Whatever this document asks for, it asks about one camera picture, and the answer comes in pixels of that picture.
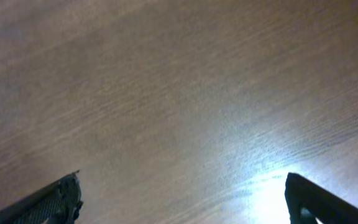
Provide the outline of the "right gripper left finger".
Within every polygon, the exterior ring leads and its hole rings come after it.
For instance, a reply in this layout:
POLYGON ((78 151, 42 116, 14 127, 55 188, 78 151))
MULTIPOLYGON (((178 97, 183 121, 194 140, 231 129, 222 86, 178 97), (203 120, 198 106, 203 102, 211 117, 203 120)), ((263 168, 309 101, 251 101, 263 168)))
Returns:
POLYGON ((0 224, 74 223, 83 206, 77 171, 0 210, 0 224))

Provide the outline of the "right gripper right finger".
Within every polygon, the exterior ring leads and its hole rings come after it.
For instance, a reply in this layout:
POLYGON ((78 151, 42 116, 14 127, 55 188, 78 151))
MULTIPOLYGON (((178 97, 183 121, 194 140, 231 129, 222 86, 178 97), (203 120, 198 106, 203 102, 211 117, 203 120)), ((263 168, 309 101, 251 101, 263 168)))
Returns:
POLYGON ((358 208, 305 177, 288 173, 285 199, 291 224, 358 224, 358 208))

